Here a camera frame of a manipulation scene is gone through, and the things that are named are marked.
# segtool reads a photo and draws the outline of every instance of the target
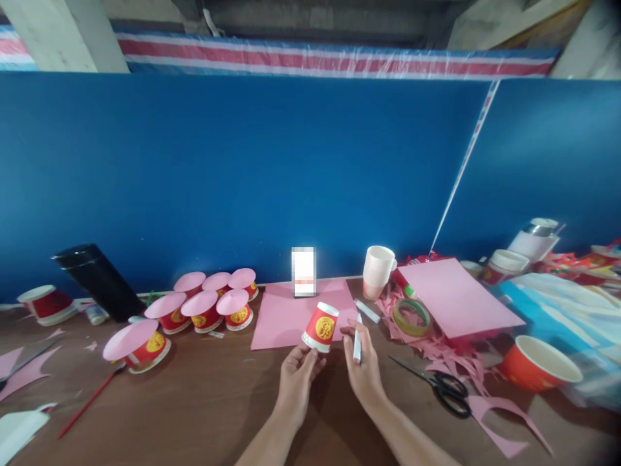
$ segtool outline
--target pink paper circle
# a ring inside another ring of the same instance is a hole
[[[157,320],[146,319],[119,330],[105,345],[103,358],[117,361],[136,351],[151,338],[157,326]]]
[[[220,315],[235,314],[248,303],[248,291],[244,289],[234,289],[223,294],[216,304],[216,310]]]
[[[180,293],[191,291],[194,288],[201,286],[205,281],[205,277],[206,275],[203,272],[190,272],[189,274],[185,274],[177,280],[173,290]]]
[[[160,318],[174,312],[176,308],[183,304],[186,300],[185,293],[165,294],[144,311],[144,316],[148,318]]]
[[[218,301],[217,291],[201,291],[199,294],[192,296],[181,306],[181,313],[187,317],[203,314],[207,309],[210,309],[216,301]]]
[[[245,288],[256,280],[257,274],[252,269],[238,269],[228,280],[231,288]]]
[[[206,290],[218,291],[228,285],[228,281],[231,278],[229,272],[218,272],[217,274],[210,275],[202,283],[202,288]]]

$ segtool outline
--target blue board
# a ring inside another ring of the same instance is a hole
[[[621,82],[501,82],[436,250],[478,260],[533,217],[567,223],[555,248],[621,236]]]
[[[253,267],[362,273],[428,251],[482,82],[28,73],[0,76],[0,298],[53,283],[95,242],[136,292]]]

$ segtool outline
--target white marker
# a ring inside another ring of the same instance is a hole
[[[369,308],[369,306],[367,306],[366,304],[364,304],[362,301],[360,301],[357,298],[354,299],[354,303],[356,304],[356,307],[359,308],[359,310],[361,310],[366,317],[370,318],[376,324],[380,322],[380,317],[376,313],[374,313]]]
[[[358,313],[357,321],[362,323],[362,316]],[[354,359],[358,359],[358,362],[362,362],[362,347],[360,345],[360,332],[356,330],[354,336]]]

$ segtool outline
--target masking tape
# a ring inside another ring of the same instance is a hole
[[[418,314],[423,321],[423,325],[418,327],[406,322],[406,319],[401,313],[402,309],[408,309]],[[424,337],[433,325],[431,314],[427,308],[422,303],[409,298],[404,298],[396,302],[393,308],[393,320],[403,333],[411,337]]]

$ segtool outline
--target red pen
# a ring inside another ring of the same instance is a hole
[[[123,369],[125,369],[125,363],[122,363],[119,367],[116,368],[116,370],[112,374],[110,374],[110,376],[108,376],[108,378],[101,385],[101,387],[99,387],[99,390],[97,390],[93,394],[93,396],[84,404],[84,406],[82,406],[80,411],[78,411],[78,413],[67,423],[67,425],[60,432],[60,434],[58,435],[58,438],[56,440],[60,440],[69,431],[71,426],[73,426],[73,424],[75,424],[75,422],[80,418],[82,413],[84,413],[86,411],[86,408],[88,408],[93,403],[93,401],[95,401],[95,398],[97,398],[99,396],[99,394],[104,390],[105,386],[108,385],[112,381],[112,379],[114,379],[114,376],[116,374],[119,374],[119,373],[123,372]]]

